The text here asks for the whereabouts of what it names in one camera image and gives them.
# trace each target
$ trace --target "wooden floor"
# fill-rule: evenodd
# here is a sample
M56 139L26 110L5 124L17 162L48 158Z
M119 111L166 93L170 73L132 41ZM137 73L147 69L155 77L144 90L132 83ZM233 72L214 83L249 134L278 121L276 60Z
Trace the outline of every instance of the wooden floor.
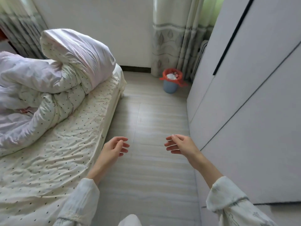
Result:
M131 146L99 185L92 225L117 226L136 214L143 226L199 226L194 170L184 156L172 155L163 146L170 134L189 135L189 87L170 95L150 74L124 74L128 84L107 140L125 136Z

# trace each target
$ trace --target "curtain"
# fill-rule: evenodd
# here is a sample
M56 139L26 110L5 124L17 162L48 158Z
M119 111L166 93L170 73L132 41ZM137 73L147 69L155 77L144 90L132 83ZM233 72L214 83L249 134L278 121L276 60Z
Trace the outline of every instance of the curtain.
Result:
M47 26L32 0L0 0L0 28L21 56L46 58L40 36Z
M153 0L151 74L176 68L193 78L194 63L209 39L224 0Z

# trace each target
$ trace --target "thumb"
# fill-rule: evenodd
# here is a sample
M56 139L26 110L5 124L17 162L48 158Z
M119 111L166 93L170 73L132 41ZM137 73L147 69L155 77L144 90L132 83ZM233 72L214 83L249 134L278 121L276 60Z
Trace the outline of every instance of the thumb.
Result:
M182 144L182 140L180 140L176 135L171 135L171 139L179 146Z
M123 147L123 140L119 140L118 143L116 144L116 147L114 148L114 150L120 152L122 147Z

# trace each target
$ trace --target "trash bin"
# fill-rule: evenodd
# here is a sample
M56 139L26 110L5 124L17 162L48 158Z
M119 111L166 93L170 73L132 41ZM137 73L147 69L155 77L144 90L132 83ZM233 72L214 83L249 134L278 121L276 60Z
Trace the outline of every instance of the trash bin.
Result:
M176 75L175 79L169 79L167 77L168 74L174 74ZM172 94L175 93L178 89L178 86L186 86L187 84L183 81L183 73L180 72L179 70L175 68L169 68L163 71L162 73L162 78L163 80L163 90L166 93Z

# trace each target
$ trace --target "sleeve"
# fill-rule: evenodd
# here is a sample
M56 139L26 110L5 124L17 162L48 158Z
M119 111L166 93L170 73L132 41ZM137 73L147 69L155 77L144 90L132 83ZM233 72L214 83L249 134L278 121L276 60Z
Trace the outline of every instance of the sleeve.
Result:
M92 179L84 178L67 198L54 226L89 226L97 209L99 190Z
M219 215L219 225L277 226L227 177L213 184L206 204L207 209Z

